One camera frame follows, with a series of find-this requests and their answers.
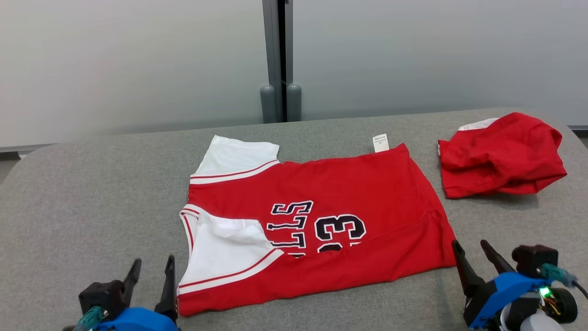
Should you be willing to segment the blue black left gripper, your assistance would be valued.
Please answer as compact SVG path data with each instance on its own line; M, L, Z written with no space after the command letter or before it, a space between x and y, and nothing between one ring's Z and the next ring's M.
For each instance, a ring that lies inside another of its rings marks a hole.
M136 258L123 280L123 296L132 296L141 272L141 259ZM147 308L127 308L117 318L101 322L92 331L180 331L173 321L178 318L178 293L175 257L169 255L164 268L164 285L154 311Z

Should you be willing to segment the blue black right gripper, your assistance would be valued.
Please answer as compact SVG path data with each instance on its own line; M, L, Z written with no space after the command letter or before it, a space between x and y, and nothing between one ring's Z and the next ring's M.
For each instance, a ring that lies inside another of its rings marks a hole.
M464 321L468 328L475 330L487 328L491 318L522 295L552 284L550 280L534 279L516 273L487 240L481 240L480 245L499 274L488 282L473 270L460 243L457 240L452 241L458 276L463 293L468 299L463 312Z

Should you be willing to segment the red shorts white waistband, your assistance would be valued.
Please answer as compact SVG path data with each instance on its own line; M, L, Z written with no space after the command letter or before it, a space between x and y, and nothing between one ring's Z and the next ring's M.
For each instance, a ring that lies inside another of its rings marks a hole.
M537 194L567 176L561 141L558 130L519 112L460 126L450 140L438 142L445 194Z

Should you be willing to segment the red white basketball jersey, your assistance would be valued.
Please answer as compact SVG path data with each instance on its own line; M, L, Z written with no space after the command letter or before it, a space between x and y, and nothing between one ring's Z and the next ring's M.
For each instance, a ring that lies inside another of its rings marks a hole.
M395 281L456 265L443 205L405 144L306 163L215 136L179 216L179 314Z

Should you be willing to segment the grey partition post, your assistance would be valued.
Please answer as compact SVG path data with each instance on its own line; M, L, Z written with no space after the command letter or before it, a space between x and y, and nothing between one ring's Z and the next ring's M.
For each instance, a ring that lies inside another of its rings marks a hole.
M260 89L263 123L302 121L302 87L294 82L294 0L262 0L268 83Z

